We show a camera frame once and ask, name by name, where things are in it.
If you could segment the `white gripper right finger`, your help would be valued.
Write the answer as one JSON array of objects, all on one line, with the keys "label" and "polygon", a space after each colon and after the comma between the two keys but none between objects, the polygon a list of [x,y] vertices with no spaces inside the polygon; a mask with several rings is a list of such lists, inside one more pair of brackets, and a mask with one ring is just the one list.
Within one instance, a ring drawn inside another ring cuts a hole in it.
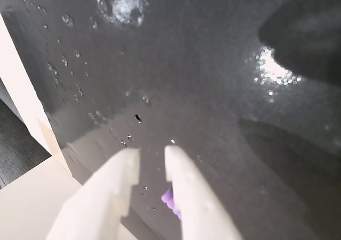
[{"label": "white gripper right finger", "polygon": [[165,147],[165,170],[174,208],[182,216],[182,239],[242,239],[209,183],[179,146]]}]

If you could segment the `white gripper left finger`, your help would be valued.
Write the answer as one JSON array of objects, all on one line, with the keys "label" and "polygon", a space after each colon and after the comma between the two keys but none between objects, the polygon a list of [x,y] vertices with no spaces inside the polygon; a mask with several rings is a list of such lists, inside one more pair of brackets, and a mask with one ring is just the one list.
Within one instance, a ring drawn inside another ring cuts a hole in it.
[{"label": "white gripper left finger", "polygon": [[139,175],[138,149],[116,153],[64,202],[47,239],[135,239],[121,219]]}]

